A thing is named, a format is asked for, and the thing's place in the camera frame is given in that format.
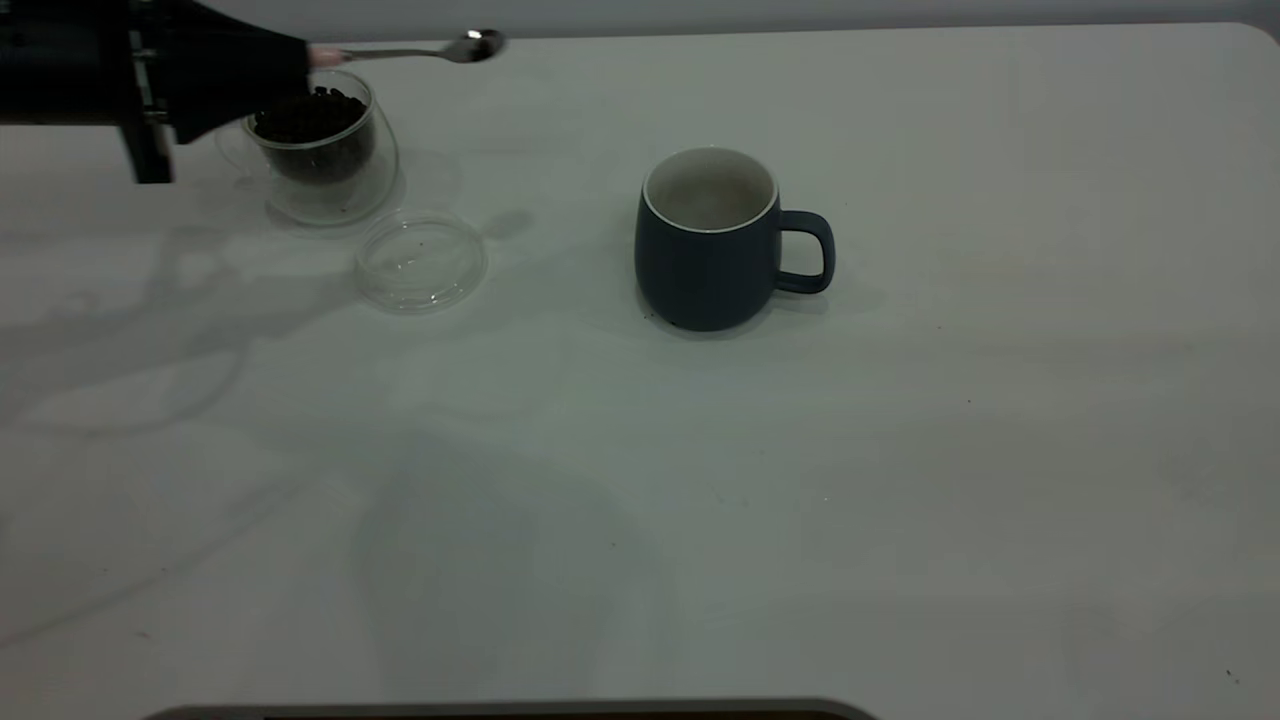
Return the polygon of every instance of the table surface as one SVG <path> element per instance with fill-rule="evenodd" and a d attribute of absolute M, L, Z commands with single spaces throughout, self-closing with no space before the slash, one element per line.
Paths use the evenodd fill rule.
<path fill-rule="evenodd" d="M 1271 38 L 547 40 L 357 70 L 401 142 L 390 204 L 486 234 L 447 313 L 360 302 L 365 223 L 269 215 L 207 138 L 137 187 L 111 129 L 0 129 L 0 715 L 1280 707 Z M 643 307 L 640 181 L 705 143 L 831 220 L 828 292 L 709 336 Z"/>

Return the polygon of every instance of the mug rim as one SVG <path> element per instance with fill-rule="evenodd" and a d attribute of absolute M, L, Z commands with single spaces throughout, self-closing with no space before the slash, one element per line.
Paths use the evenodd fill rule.
<path fill-rule="evenodd" d="M 744 158 L 744 159 L 754 163 L 756 167 L 759 167 L 762 170 L 764 170 L 764 174 L 767 174 L 769 177 L 769 183 L 773 186 L 773 196 L 769 197 L 769 201 L 764 204 L 764 208 L 762 208 L 760 211 L 756 213 L 751 219 L 749 219 L 746 222 L 742 222 L 742 223 L 739 223 L 736 225 L 727 227 L 727 228 L 713 228 L 713 229 L 691 228 L 689 225 L 682 225 L 682 224 L 672 220 L 667 215 L 663 215 L 662 213 L 659 213 L 658 209 L 653 206 L 653 200 L 649 199 L 649 181 L 653 179 L 654 173 L 657 173 L 658 169 L 662 168 L 663 165 L 666 165 L 668 161 L 675 160 L 676 158 L 678 158 L 681 155 L 689 155 L 691 152 L 705 152 L 707 150 L 716 150 L 716 151 L 719 151 L 719 152 L 730 152 L 732 155 L 737 155 L 740 158 Z M 667 155 L 666 158 L 663 158 L 662 160 L 659 160 L 658 164 L 654 165 L 653 168 L 650 168 L 649 173 L 645 174 L 645 177 L 644 177 L 644 184 L 640 186 L 640 195 L 644 197 L 644 204 L 645 204 L 646 208 L 649 208 L 649 211 L 653 213 L 654 217 L 657 217 L 659 220 L 667 223 L 668 225 L 671 225 L 673 228 L 682 229 L 685 232 L 698 233 L 698 234 L 723 234 L 723 233 L 728 233 L 728 232 L 733 232 L 733 231 L 740 231 L 740 229 L 742 229 L 745 227 L 749 227 L 749 225 L 754 224 L 760 218 L 763 218 L 764 215 L 767 215 L 768 211 L 772 210 L 778 204 L 778 178 L 773 174 L 773 170 L 771 170 L 768 165 L 765 165 L 764 163 L 756 160 L 751 155 L 748 155 L 746 152 L 742 152 L 741 150 L 733 150 L 732 147 L 724 147 L 722 145 L 700 145 L 698 147 L 686 147 L 684 150 L 677 150 L 677 151 L 672 152 L 671 155 Z"/>
<path fill-rule="evenodd" d="M 334 135 L 330 135 L 329 137 L 321 137 L 320 140 L 312 140 L 311 142 L 275 142 L 274 140 L 266 140 L 265 137 L 253 132 L 253 128 L 250 127 L 250 120 L 253 118 L 253 115 L 244 115 L 243 118 L 241 118 L 241 127 L 244 129 L 244 133 L 252 137 L 253 142 L 269 150 L 312 150 L 316 147 L 330 145 L 333 142 L 338 142 L 339 140 L 365 127 L 365 124 L 369 123 L 369 118 L 374 115 L 374 108 L 378 106 L 378 97 L 374 96 L 374 88 L 369 87 L 369 83 L 365 82 L 364 78 L 361 78 L 356 73 L 348 73 L 347 70 L 335 70 L 325 68 L 325 69 L 312 70 L 308 78 L 315 78 L 319 74 L 346 76 L 347 78 L 355 81 L 356 85 L 365 88 L 365 92 L 369 94 L 369 106 L 365 108 L 365 114 L 361 115 L 358 120 L 347 126 L 347 128 L 343 129 L 342 132 L 337 132 Z"/>

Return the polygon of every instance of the spoon handle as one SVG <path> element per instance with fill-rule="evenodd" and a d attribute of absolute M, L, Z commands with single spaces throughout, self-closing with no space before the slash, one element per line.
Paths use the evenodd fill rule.
<path fill-rule="evenodd" d="M 342 56 L 352 60 L 381 60 L 385 58 L 439 58 L 436 50 L 343 50 Z"/>
<path fill-rule="evenodd" d="M 311 47 L 312 68 L 337 68 L 355 60 L 380 60 L 383 58 L 438 58 L 435 50 L 343 50 L 342 47 Z"/>

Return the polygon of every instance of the spoon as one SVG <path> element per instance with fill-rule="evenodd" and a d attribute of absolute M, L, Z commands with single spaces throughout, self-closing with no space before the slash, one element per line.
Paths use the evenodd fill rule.
<path fill-rule="evenodd" d="M 342 47 L 312 47 L 312 68 L 334 68 L 353 60 L 381 60 L 385 58 L 443 58 L 451 63 L 483 63 L 507 46 L 507 36 L 495 29 L 468 29 L 443 50 L 343 50 Z"/>

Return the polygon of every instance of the mug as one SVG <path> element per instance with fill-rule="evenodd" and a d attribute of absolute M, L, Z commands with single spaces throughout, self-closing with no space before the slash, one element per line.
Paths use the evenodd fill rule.
<path fill-rule="evenodd" d="M 782 272 L 782 231 L 818 238 L 822 274 Z M 640 292 L 658 315 L 689 331 L 722 331 L 759 313 L 774 290 L 827 290 L 836 242 L 822 215 L 782 210 L 778 183 L 759 161 L 698 147 L 667 158 L 645 178 L 635 265 Z"/>

